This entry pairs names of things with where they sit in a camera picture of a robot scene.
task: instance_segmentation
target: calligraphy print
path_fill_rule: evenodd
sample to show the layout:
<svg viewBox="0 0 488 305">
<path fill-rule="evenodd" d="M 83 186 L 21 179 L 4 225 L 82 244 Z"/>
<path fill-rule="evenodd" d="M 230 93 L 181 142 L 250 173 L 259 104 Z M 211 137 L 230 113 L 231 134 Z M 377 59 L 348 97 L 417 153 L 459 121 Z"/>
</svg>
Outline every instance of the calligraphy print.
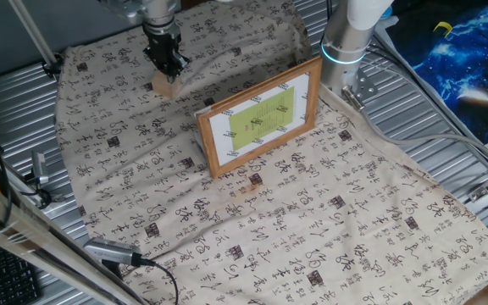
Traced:
<svg viewBox="0 0 488 305">
<path fill-rule="evenodd" d="M 312 286 L 322 286 L 323 285 L 323 278 L 319 275 L 318 270 L 314 270 L 311 273 L 307 274 L 306 277 L 310 281 Z"/>
<path fill-rule="evenodd" d="M 158 225 L 156 223 L 150 224 L 148 227 L 144 228 L 146 235 L 148 237 L 160 237 Z"/>
<path fill-rule="evenodd" d="M 263 179 L 259 174 L 253 174 L 250 176 L 250 182 L 252 182 L 252 186 L 263 184 Z"/>
<path fill-rule="evenodd" d="M 229 256 L 232 256 L 233 260 L 244 257 L 244 253 L 242 252 L 240 245 L 229 248 L 225 253 L 227 253 L 227 255 Z"/>
<path fill-rule="evenodd" d="M 336 196 L 329 200 L 329 205 L 334 206 L 336 209 L 340 209 L 341 207 L 346 205 L 346 202 L 340 196 Z"/>
<path fill-rule="evenodd" d="M 213 98 L 209 97 L 207 99 L 205 99 L 204 101 L 202 101 L 204 103 L 204 106 L 208 107 L 208 106 L 212 106 L 215 104 L 215 101 Z"/>
<path fill-rule="evenodd" d="M 110 139 L 107 139 L 108 147 L 119 147 L 119 139 L 117 136 L 113 136 Z"/>
<path fill-rule="evenodd" d="M 352 135 L 349 133 L 349 131 L 344 130 L 343 132 L 339 133 L 338 136 L 343 140 L 343 141 L 350 141 L 352 140 Z"/>
<path fill-rule="evenodd" d="M 168 270 L 172 271 L 176 268 L 176 258 L 171 258 L 170 260 L 163 263 L 163 266 Z"/>
<path fill-rule="evenodd" d="M 415 221 L 415 219 L 412 216 L 408 217 L 404 221 L 406 222 L 406 225 L 408 225 L 408 227 L 410 227 L 410 229 L 412 229 L 412 230 L 419 229 L 417 222 Z"/>
<path fill-rule="evenodd" d="M 152 83 L 151 82 L 148 82 L 144 85 L 141 86 L 141 89 L 144 89 L 146 90 L 146 92 L 150 92 L 150 91 L 153 91 L 153 86 L 152 86 Z"/>
<path fill-rule="evenodd" d="M 84 206 L 79 206 L 78 211 L 80 213 L 80 216 L 82 217 L 86 216 L 86 210 L 84 209 Z"/>
<path fill-rule="evenodd" d="M 84 72 L 84 71 L 87 71 L 88 70 L 88 65 L 86 63 L 82 63 L 82 64 L 78 64 L 76 66 L 76 69 L 79 71 L 79 72 Z"/>
<path fill-rule="evenodd" d="M 242 55 L 242 50 L 239 47 L 232 48 L 230 51 L 235 55 L 235 57 Z"/>
<path fill-rule="evenodd" d="M 179 161 L 178 164 L 184 166 L 185 169 L 190 169 L 195 166 L 191 157 Z"/>
</svg>

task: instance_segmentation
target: metal bracket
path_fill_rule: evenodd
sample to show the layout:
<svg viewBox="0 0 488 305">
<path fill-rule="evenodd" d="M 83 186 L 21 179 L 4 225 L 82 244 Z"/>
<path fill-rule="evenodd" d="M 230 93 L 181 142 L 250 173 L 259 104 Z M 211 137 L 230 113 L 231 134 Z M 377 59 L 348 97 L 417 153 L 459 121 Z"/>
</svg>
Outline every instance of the metal bracket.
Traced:
<svg viewBox="0 0 488 305">
<path fill-rule="evenodd" d="M 368 76 L 361 70 L 357 70 L 357 84 L 355 88 L 355 95 L 361 100 L 367 100 L 378 94 L 378 88 L 368 78 Z"/>
<path fill-rule="evenodd" d="M 480 198 L 488 195 L 488 191 L 484 186 L 480 186 L 468 194 L 472 202 L 478 201 Z"/>
</svg>

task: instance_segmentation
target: black cable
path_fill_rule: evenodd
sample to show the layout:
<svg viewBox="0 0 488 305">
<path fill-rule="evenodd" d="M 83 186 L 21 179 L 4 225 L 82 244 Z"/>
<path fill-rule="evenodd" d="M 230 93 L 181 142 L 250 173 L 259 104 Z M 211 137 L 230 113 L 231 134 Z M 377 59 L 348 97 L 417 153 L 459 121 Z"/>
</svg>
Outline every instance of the black cable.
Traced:
<svg viewBox="0 0 488 305">
<path fill-rule="evenodd" d="M 332 14 L 332 0 L 326 0 L 327 2 L 327 21 L 330 20 L 330 15 Z"/>
<path fill-rule="evenodd" d="M 21 191 L 20 194 L 22 194 L 24 196 L 35 196 L 35 195 L 38 195 L 40 191 L 41 191 L 41 188 L 39 187 L 39 184 L 36 183 L 35 184 L 35 192 L 29 193 L 29 192 Z"/>
<path fill-rule="evenodd" d="M 175 296 L 175 305 L 178 305 L 178 286 L 176 285 L 176 279 L 175 279 L 175 277 L 170 273 L 170 271 L 168 271 L 167 269 L 165 269 L 159 263 L 153 262 L 153 261 L 148 260 L 148 259 L 145 259 L 145 258 L 141 258 L 141 265 L 157 267 L 157 268 L 163 270 L 170 277 L 170 279 L 173 281 L 173 284 L 175 286 L 175 293 L 176 293 L 176 296 Z"/>
</svg>

